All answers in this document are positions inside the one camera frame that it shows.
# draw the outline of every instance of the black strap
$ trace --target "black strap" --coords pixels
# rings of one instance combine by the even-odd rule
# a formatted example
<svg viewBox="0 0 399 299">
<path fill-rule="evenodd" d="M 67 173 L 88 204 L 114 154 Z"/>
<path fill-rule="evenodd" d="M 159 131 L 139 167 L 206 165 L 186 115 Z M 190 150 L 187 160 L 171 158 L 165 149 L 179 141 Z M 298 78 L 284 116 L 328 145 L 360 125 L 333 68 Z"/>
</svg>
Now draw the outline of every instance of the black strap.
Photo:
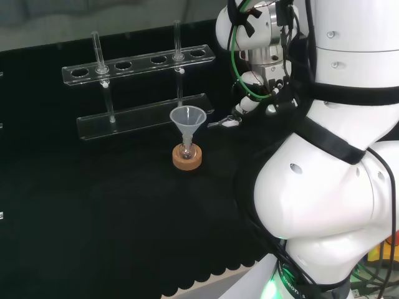
<svg viewBox="0 0 399 299">
<path fill-rule="evenodd" d="M 244 1 L 237 7 L 235 0 L 228 0 L 227 3 L 227 12 L 229 14 L 230 22 L 233 26 L 244 26 L 245 31 L 247 32 L 248 37 L 251 37 L 255 33 L 255 29 L 248 22 L 249 15 L 253 15 L 256 19 L 258 19 L 262 12 L 257 9 L 251 9 L 247 13 L 240 12 L 240 8 L 243 6 Z"/>
<path fill-rule="evenodd" d="M 294 133 L 322 151 L 351 165 L 359 163 L 365 155 L 365 151 L 350 145 L 308 117 L 296 124 Z"/>
<path fill-rule="evenodd" d="M 399 87 L 358 88 L 291 80 L 299 94 L 331 103 L 356 106 L 385 106 L 399 103 Z"/>
</svg>

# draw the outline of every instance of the funnel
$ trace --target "funnel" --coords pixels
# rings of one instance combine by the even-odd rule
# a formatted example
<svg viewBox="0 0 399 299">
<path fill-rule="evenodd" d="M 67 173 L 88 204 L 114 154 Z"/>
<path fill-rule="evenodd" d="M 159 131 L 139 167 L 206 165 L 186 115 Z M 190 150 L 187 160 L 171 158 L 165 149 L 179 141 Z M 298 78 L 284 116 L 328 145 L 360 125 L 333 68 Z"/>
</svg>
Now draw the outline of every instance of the funnel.
<svg viewBox="0 0 399 299">
<path fill-rule="evenodd" d="M 195 106 L 181 106 L 171 111 L 170 119 L 183 135 L 191 136 L 206 120 L 206 113 Z"/>
<path fill-rule="evenodd" d="M 182 170 L 197 168 L 202 161 L 202 151 L 192 140 L 194 132 L 206 120 L 205 111 L 195 106 L 180 106 L 171 111 L 170 119 L 183 134 L 183 143 L 173 150 L 173 163 Z"/>
</svg>

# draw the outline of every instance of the gray wall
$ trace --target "gray wall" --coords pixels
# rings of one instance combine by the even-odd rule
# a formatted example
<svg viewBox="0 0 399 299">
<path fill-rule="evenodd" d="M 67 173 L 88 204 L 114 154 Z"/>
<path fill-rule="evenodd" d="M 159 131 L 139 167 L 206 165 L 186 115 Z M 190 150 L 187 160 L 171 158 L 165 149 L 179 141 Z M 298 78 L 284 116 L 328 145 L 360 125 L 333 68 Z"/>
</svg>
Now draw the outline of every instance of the gray wall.
<svg viewBox="0 0 399 299">
<path fill-rule="evenodd" d="M 0 51 L 214 19 L 227 0 L 1 0 Z"/>
</svg>

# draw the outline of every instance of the yellow object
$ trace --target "yellow object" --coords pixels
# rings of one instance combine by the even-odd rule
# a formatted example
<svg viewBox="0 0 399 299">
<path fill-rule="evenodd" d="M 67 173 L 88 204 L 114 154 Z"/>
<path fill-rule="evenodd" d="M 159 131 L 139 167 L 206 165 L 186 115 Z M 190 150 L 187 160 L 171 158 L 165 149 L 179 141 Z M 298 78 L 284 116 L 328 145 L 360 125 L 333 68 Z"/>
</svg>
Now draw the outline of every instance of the yellow object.
<svg viewBox="0 0 399 299">
<path fill-rule="evenodd" d="M 379 260 L 380 247 L 381 247 L 381 245 L 378 245 L 377 247 L 375 247 L 368 253 L 367 260 L 369 262 L 375 262 L 375 261 Z M 385 242 L 383 259 L 389 260 L 390 256 L 391 256 L 391 245 L 389 245 L 388 243 Z M 396 248 L 395 248 L 395 261 L 399 262 L 399 246 L 396 246 Z"/>
</svg>

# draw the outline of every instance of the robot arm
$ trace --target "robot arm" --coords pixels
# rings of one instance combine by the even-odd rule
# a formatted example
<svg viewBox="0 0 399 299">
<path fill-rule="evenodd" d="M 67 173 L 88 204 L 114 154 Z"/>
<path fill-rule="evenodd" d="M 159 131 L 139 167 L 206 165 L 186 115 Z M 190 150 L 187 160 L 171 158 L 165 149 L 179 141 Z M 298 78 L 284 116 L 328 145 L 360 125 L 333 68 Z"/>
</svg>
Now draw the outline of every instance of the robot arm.
<svg viewBox="0 0 399 299">
<path fill-rule="evenodd" d="M 245 0 L 236 0 L 237 7 Z M 251 37 L 248 36 L 244 26 L 237 29 L 237 43 L 236 50 L 253 50 L 258 48 L 265 48 L 271 45 L 281 44 L 281 29 L 277 23 L 277 1 L 268 0 L 259 2 L 253 0 L 246 6 L 246 11 L 256 9 L 261 12 L 260 16 L 256 18 L 253 15 L 248 16 L 248 23 L 253 27 L 254 33 Z M 295 13 L 299 15 L 298 9 L 294 6 Z M 222 48 L 228 48 L 229 32 L 231 29 L 231 21 L 229 19 L 227 6 L 219 13 L 216 21 L 216 37 Z M 297 34 L 297 27 L 294 23 L 292 37 Z"/>
<path fill-rule="evenodd" d="M 230 1 L 229 5 L 232 6 L 235 3 L 236 7 L 240 7 L 243 1 Z M 245 11 L 248 12 L 246 25 L 238 26 L 236 40 L 232 40 L 229 47 L 228 40 L 232 31 L 231 13 L 229 13 L 231 8 L 228 6 L 224 8 L 216 21 L 216 36 L 221 47 L 231 49 L 234 43 L 233 48 L 235 50 L 246 50 L 248 53 L 248 63 L 252 69 L 242 74 L 241 81 L 248 89 L 261 89 L 263 95 L 269 93 L 273 97 L 276 97 L 284 87 L 284 82 L 291 74 L 291 63 L 289 61 L 284 63 L 281 41 L 282 37 L 284 40 L 286 39 L 285 36 L 289 32 L 289 26 L 286 24 L 289 24 L 290 21 L 281 21 L 287 19 L 287 16 L 284 15 L 287 6 L 280 5 L 280 3 L 276 0 L 250 1 L 244 7 Z M 294 6 L 292 8 L 298 15 L 297 8 Z M 293 39 L 297 35 L 297 26 L 294 20 L 291 20 L 291 22 L 291 39 Z M 232 110 L 233 117 L 244 116 L 255 110 L 259 105 L 260 100 L 251 97 L 248 93 L 243 93 L 242 97 L 242 100 Z M 269 105 L 266 114 L 275 115 L 277 111 L 282 111 L 282 107 L 291 109 L 297 106 L 296 100 L 292 97 L 286 98 L 285 101 L 287 102 L 285 105 L 276 105 L 276 107 Z"/>
<path fill-rule="evenodd" d="M 255 33 L 248 37 L 241 26 L 237 45 L 252 54 L 274 46 L 278 52 L 279 44 L 272 44 L 271 23 L 267 27 L 273 10 L 271 6 L 258 9 L 262 10 L 259 18 L 248 17 Z M 315 1 L 315 81 L 353 88 L 399 87 L 397 11 L 397 0 Z M 224 10 L 216 26 L 224 48 L 230 26 Z M 267 84 L 271 64 L 259 67 L 255 58 L 259 56 L 249 59 L 252 71 Z M 371 146 L 399 175 L 399 143 L 374 145 L 398 123 L 399 104 L 358 106 L 316 99 L 307 118 L 360 151 Z M 333 289 L 347 285 L 359 259 L 391 235 L 392 196 L 390 176 L 372 154 L 352 165 L 293 133 L 259 173 L 254 203 L 263 226 L 287 239 L 286 250 L 295 263 L 317 284 Z M 293 297 L 281 276 L 276 274 L 275 281 L 283 298 Z"/>
</svg>

